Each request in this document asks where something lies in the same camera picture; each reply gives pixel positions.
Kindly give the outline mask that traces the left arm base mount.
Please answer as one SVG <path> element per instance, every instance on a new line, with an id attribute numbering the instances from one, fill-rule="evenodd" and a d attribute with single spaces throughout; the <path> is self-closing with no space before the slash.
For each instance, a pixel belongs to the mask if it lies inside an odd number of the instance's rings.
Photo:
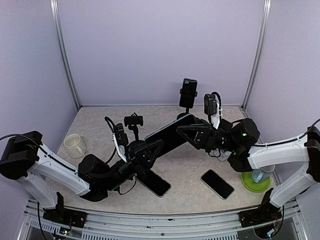
<path id="1" fill-rule="evenodd" d="M 84 228 L 87 219 L 87 213 L 68 208 L 64 208 L 62 211 L 58 209 L 45 209 L 43 218 L 45 220 L 70 227 Z"/>

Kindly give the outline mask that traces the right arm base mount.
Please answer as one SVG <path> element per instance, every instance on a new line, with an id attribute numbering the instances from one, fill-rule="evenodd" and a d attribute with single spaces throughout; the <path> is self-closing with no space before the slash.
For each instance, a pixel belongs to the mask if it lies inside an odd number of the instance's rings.
<path id="1" fill-rule="evenodd" d="M 260 208 L 241 211 L 238 213 L 242 228 L 260 225 L 282 218 L 282 212 L 276 210 L 261 210 Z"/>

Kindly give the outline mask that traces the blue-edged black phone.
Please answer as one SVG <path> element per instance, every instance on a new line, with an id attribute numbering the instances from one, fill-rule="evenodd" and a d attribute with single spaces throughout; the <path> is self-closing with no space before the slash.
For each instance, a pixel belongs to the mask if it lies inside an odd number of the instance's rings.
<path id="1" fill-rule="evenodd" d="M 198 81 L 195 79 L 184 78 L 182 88 L 179 90 L 180 99 L 179 106 L 183 108 L 192 109 L 194 106 L 197 92 Z"/>

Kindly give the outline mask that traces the black round-base phone stand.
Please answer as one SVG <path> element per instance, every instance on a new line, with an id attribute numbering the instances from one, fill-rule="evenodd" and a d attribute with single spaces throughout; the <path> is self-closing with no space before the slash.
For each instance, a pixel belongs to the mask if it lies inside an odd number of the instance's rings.
<path id="1" fill-rule="evenodd" d="M 195 98 L 198 95 L 198 92 L 196 90 L 191 90 L 187 92 L 180 89 L 179 93 L 180 93 L 179 106 L 182 108 L 185 108 L 185 111 L 177 115 L 176 117 L 177 120 L 182 118 L 186 114 L 189 114 L 190 109 L 192 109 L 194 106 Z"/>

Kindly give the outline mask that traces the teal-edged black phone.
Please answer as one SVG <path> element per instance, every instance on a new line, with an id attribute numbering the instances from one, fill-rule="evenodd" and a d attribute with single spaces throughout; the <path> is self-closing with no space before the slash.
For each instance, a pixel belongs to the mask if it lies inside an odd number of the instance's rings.
<path id="1" fill-rule="evenodd" d="M 171 152 L 172 150 L 183 145 L 187 141 L 177 133 L 177 128 L 180 126 L 188 126 L 196 124 L 196 118 L 194 115 L 187 113 L 185 116 L 171 122 L 170 124 L 162 127 L 160 130 L 145 137 L 146 143 L 152 143 L 158 140 L 163 141 L 163 147 L 161 148 L 158 158 Z"/>

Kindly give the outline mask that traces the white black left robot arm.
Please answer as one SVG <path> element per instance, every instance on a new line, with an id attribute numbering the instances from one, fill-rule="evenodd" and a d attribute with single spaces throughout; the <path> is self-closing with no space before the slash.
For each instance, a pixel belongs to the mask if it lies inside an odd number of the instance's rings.
<path id="1" fill-rule="evenodd" d="M 1 139 L 8 140 L 0 159 L 1 175 L 24 186 L 61 223 L 70 218 L 70 211 L 64 207 L 63 197 L 50 190 L 42 177 L 54 180 L 87 201 L 99 202 L 109 192 L 119 192 L 127 180 L 144 179 L 164 145 L 162 140 L 129 142 L 126 133 L 115 133 L 112 140 L 120 160 L 109 166 L 88 154 L 75 167 L 53 153 L 38 131 L 8 134 Z"/>

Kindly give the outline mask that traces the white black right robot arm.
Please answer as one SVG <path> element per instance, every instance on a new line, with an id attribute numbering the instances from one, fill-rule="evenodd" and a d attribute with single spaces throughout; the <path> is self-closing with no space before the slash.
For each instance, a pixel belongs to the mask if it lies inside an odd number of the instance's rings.
<path id="1" fill-rule="evenodd" d="M 302 167 L 264 195 L 256 218 L 266 222 L 276 209 L 320 181 L 320 131 L 313 124 L 306 132 L 285 140 L 258 144 L 260 132 L 251 118 L 235 122 L 222 119 L 218 127 L 200 119 L 177 127 L 176 132 L 197 150 L 229 152 L 230 166 L 238 173 L 266 166 L 302 162 Z"/>

